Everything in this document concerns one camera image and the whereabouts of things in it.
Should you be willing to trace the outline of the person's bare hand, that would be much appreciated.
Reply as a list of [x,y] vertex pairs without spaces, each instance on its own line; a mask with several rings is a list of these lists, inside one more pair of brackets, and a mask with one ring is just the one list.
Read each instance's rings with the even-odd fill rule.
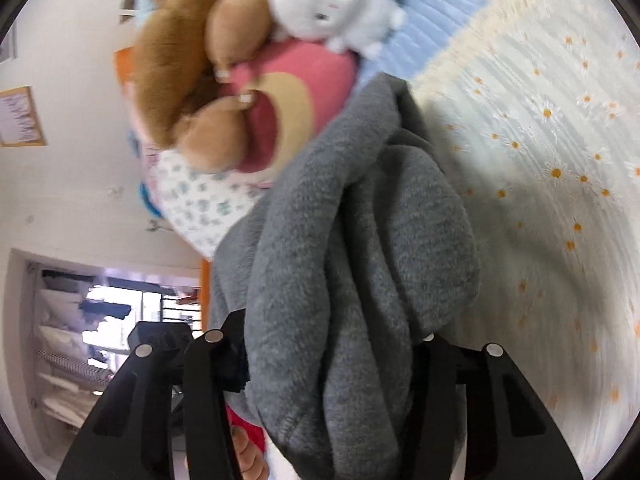
[[264,454],[250,440],[246,431],[239,426],[233,426],[231,437],[242,478],[244,480],[268,480],[269,466]]

